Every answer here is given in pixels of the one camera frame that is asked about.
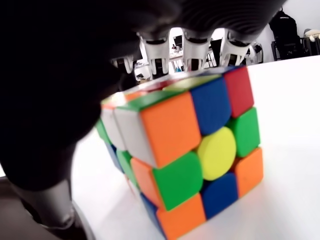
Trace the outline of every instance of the green sticker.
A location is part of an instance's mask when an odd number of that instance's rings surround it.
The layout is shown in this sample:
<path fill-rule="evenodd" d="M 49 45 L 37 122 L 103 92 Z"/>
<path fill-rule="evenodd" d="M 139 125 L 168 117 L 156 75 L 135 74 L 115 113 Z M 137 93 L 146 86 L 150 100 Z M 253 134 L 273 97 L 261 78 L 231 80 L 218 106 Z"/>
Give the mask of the green sticker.
<path fill-rule="evenodd" d="M 163 168 L 153 169 L 153 175 L 167 211 L 194 196 L 203 184 L 201 164 L 192 151 Z"/>
<path fill-rule="evenodd" d="M 140 96 L 135 98 L 134 100 L 119 106 L 119 109 L 127 109 L 135 112 L 140 112 L 143 109 L 146 109 L 152 105 L 156 105 L 160 102 L 163 102 L 169 98 L 172 98 L 176 95 L 180 94 L 175 91 L 154 91 L 147 95 Z"/>
<path fill-rule="evenodd" d="M 106 143 L 112 144 L 112 142 L 110 141 L 110 138 L 108 137 L 107 131 L 105 129 L 104 123 L 102 122 L 101 118 L 99 118 L 98 122 L 95 125 L 95 128 L 98 131 L 98 134 L 103 141 L 105 141 Z"/>
<path fill-rule="evenodd" d="M 257 109 L 252 107 L 226 125 L 233 132 L 237 157 L 245 157 L 260 144 Z"/>
<path fill-rule="evenodd" d="M 135 174 L 131 167 L 131 155 L 127 151 L 121 151 L 119 149 L 116 150 L 116 156 L 119 159 L 120 165 L 125 173 L 125 175 L 131 180 L 131 182 L 138 188 L 138 182 L 135 177 Z"/>

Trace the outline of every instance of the desk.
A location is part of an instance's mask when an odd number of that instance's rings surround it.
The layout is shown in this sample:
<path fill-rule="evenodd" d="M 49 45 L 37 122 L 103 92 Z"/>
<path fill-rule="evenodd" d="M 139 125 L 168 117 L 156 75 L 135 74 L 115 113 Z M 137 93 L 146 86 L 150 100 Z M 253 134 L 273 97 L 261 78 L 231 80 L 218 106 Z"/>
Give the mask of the desk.
<path fill-rule="evenodd" d="M 181 240 L 317 240 L 320 56 L 249 66 L 264 154 L 255 189 Z M 97 240 L 163 240 L 96 130 L 79 142 L 72 192 Z"/>

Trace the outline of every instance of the white tabletop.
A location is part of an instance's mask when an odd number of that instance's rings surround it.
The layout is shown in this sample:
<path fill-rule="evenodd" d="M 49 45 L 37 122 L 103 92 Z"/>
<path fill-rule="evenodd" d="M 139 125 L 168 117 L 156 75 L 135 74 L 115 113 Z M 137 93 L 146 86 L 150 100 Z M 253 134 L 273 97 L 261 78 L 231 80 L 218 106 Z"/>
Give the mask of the white tabletop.
<path fill-rule="evenodd" d="M 264 179 L 181 240 L 319 240 L 320 56 L 253 65 L 249 74 Z M 98 240 L 164 239 L 95 130 L 77 146 L 72 180 Z"/>

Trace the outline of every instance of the rubik's cube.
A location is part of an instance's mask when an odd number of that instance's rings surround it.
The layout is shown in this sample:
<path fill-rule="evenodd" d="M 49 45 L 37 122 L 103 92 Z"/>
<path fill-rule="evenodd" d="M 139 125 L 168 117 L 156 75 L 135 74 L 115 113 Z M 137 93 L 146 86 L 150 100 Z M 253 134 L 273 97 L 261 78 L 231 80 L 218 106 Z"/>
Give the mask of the rubik's cube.
<path fill-rule="evenodd" d="M 186 234 L 262 180 L 246 67 L 135 89 L 102 104 L 97 128 L 165 238 Z"/>

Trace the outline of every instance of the robotic hand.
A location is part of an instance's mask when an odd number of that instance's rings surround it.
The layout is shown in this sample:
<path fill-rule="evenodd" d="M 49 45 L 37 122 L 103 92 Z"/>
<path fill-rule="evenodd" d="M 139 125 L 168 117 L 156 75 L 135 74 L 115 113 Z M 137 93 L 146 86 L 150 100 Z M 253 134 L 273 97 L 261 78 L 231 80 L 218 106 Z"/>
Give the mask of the robotic hand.
<path fill-rule="evenodd" d="M 188 71 L 204 66 L 216 28 L 228 29 L 220 65 L 238 65 L 284 1 L 9 1 L 0 163 L 33 219 L 60 239 L 93 239 L 72 203 L 72 158 L 118 90 L 115 66 L 133 71 L 137 33 L 154 78 L 168 74 L 172 27 Z"/>

